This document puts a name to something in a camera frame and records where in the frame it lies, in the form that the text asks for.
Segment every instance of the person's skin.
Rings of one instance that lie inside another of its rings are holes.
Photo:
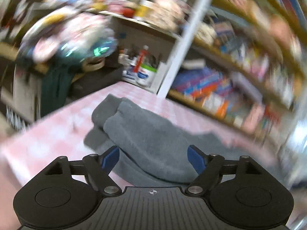
[[[17,230],[20,223],[13,209],[13,199],[21,188],[6,164],[0,163],[0,229]]]

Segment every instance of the gray fabric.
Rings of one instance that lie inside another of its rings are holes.
[[[187,159],[191,144],[225,159],[249,155],[238,148],[225,148],[214,134],[191,135],[126,98],[108,95],[94,110],[92,120],[95,127],[84,143],[98,154],[112,145],[119,146],[120,161],[114,172],[135,186],[185,187],[192,182],[197,173]],[[277,167],[269,171],[282,179]]]

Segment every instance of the ribbed black surface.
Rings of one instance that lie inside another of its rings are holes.
[[[201,198],[179,188],[132,188],[106,198],[87,220],[69,230],[235,230],[218,219]],[[280,226],[276,230],[287,229]]]

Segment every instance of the white pole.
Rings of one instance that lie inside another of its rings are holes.
[[[191,47],[194,39],[194,34],[206,12],[208,11],[210,4],[211,0],[196,0],[191,10],[191,14],[187,22],[187,27],[184,29],[181,39],[176,41],[167,60],[166,64],[169,67],[169,70],[157,94],[159,98],[165,98],[168,94],[168,91],[171,88],[171,85],[178,73],[181,63],[184,61],[185,56]]]

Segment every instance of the blue gripper pad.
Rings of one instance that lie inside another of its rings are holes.
[[[196,148],[194,145],[188,147],[188,160],[197,174],[201,174],[206,168],[205,159],[194,148]]]
[[[119,147],[113,146],[110,149],[110,152],[106,154],[101,160],[101,168],[109,174],[114,166],[119,161]]]

